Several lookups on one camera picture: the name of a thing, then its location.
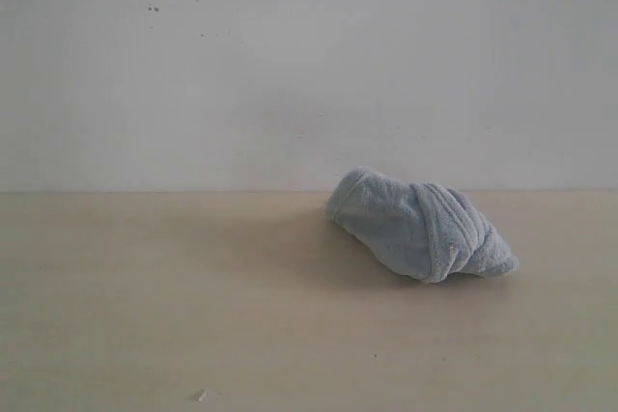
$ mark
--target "light blue towel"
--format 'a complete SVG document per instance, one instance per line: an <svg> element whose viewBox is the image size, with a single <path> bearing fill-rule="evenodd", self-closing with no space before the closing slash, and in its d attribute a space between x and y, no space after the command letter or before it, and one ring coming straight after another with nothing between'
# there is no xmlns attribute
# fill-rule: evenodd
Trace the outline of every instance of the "light blue towel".
<svg viewBox="0 0 618 412"><path fill-rule="evenodd" d="M463 194L436 184L405 184L354 169L328 200L326 214L392 271L428 284L456 272L505 275L519 265Z"/></svg>

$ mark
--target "towel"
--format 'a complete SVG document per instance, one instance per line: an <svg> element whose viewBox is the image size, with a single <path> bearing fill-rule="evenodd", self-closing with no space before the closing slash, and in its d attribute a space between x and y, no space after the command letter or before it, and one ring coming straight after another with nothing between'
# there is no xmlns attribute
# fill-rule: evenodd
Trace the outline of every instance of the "towel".
<svg viewBox="0 0 618 412"><path fill-rule="evenodd" d="M405 184L354 169L335 188L326 215L393 272L424 283L457 272L496 277L519 265L465 195L437 184Z"/></svg>

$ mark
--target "wooden table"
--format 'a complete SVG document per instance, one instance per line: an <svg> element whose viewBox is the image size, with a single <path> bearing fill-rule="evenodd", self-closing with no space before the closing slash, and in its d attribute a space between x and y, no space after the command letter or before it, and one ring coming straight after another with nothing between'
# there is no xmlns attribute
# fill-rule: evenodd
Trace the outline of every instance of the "wooden table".
<svg viewBox="0 0 618 412"><path fill-rule="evenodd" d="M470 196L517 273L397 277L324 194L0 195L0 410L618 410L618 192Z"/></svg>

